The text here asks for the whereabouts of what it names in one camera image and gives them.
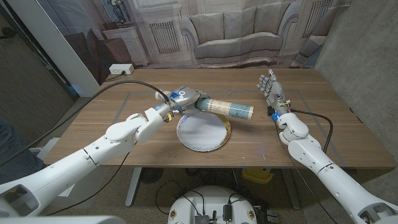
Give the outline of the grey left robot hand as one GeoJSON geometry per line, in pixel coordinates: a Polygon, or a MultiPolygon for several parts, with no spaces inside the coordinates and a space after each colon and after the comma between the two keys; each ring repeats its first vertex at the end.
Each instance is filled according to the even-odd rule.
{"type": "Polygon", "coordinates": [[[196,90],[188,86],[181,86],[171,92],[169,100],[173,110],[181,114],[195,114],[201,112],[197,107],[197,102],[202,98],[209,98],[210,96],[201,90],[196,90]]]}

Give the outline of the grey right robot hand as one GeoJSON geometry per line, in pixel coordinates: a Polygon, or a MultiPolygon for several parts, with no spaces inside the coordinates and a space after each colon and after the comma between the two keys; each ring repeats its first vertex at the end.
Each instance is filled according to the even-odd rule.
{"type": "Polygon", "coordinates": [[[266,103],[268,106],[277,112],[277,114],[283,115],[289,113],[289,104],[285,98],[282,85],[277,80],[277,77],[271,68],[268,70],[268,72],[268,76],[260,76],[257,88],[266,97],[266,103]]]}

